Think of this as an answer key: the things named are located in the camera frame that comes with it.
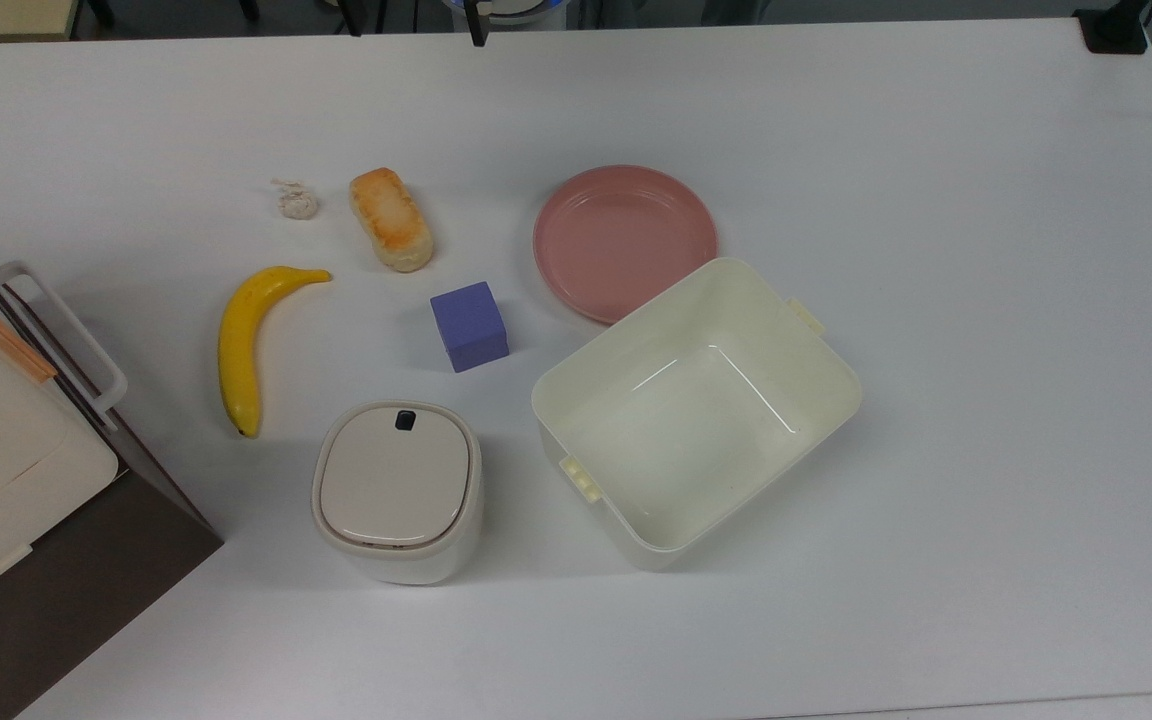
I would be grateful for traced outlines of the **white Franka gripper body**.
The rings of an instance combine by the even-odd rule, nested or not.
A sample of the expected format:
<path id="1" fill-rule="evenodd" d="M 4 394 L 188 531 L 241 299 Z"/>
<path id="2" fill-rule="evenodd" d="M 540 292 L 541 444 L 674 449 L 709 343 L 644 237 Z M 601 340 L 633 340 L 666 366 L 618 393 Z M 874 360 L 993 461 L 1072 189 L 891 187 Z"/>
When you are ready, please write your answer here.
<path id="1" fill-rule="evenodd" d="M 564 10 L 570 1 L 444 1 L 444 3 L 462 15 L 465 15 L 472 6 L 477 14 L 488 20 L 541 20 Z"/>

